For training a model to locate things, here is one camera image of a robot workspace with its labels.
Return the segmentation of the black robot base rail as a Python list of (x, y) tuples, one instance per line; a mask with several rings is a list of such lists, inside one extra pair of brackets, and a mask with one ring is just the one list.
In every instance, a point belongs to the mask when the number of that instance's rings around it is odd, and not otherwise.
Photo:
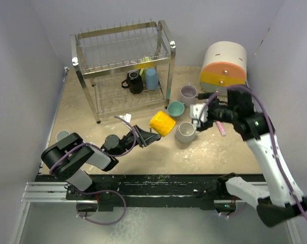
[(64, 183), (68, 200), (98, 203), (99, 211), (115, 207), (199, 208), (224, 213), (236, 211), (237, 197), (219, 189), (215, 174), (92, 175), (84, 194)]

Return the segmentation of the lilac mug black handle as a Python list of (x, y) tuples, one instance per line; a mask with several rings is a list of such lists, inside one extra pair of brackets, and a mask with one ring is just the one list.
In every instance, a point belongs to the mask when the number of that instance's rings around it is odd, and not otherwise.
[(131, 66), (131, 65), (137, 65), (137, 62), (130, 61), (126, 63), (126, 66)]

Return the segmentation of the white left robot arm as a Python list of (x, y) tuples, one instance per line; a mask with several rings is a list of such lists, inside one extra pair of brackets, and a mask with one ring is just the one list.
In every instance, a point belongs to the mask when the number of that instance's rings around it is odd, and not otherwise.
[(122, 138), (111, 134), (105, 138), (101, 147), (97, 147), (84, 142), (79, 134), (72, 133), (44, 150), (41, 160), (56, 179), (74, 186), (83, 199), (90, 199), (96, 192), (95, 183), (81, 170), (84, 164), (108, 172), (119, 163), (118, 157), (128, 154), (135, 146), (144, 148), (161, 138), (160, 134), (145, 131), (135, 125)]

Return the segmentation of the light green mug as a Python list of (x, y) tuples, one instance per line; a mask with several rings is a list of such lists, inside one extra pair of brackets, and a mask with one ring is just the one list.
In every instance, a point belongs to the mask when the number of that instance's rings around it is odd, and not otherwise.
[(140, 63), (141, 64), (144, 64), (141, 68), (140, 68), (140, 71), (139, 71), (139, 75), (142, 77), (146, 70), (148, 69), (148, 63), (151, 62), (151, 57), (149, 56), (144, 56), (141, 60), (140, 60)]

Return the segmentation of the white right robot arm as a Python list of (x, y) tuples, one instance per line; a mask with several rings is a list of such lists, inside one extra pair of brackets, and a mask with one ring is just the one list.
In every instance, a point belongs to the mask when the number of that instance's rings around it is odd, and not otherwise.
[(235, 196), (256, 209), (260, 220), (273, 227), (296, 216), (307, 220), (307, 196), (293, 179), (279, 148), (274, 126), (261, 101), (246, 85), (226, 87), (227, 101), (219, 92), (206, 93), (206, 102), (190, 106), (190, 118), (199, 132), (214, 122), (233, 125), (255, 156), (268, 189), (263, 190), (235, 173), (219, 177), (217, 194)]

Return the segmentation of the yellow mug black handle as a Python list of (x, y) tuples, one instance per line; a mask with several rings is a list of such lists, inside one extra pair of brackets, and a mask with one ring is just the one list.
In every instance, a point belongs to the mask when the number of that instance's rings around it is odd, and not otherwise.
[(149, 122), (149, 127), (162, 137), (167, 136), (175, 125), (176, 121), (163, 111), (158, 111)]

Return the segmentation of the black mug cream inside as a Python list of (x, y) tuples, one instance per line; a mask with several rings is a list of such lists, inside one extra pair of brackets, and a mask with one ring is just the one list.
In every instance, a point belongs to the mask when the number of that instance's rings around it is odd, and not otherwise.
[(142, 77), (137, 71), (130, 71), (121, 83), (121, 87), (129, 89), (132, 94), (140, 94), (143, 91)]

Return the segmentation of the blue cup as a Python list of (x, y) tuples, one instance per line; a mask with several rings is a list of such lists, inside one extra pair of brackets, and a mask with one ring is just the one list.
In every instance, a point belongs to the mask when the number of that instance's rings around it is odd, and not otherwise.
[(154, 68), (147, 69), (145, 73), (145, 86), (148, 90), (156, 90), (158, 88), (159, 79)]

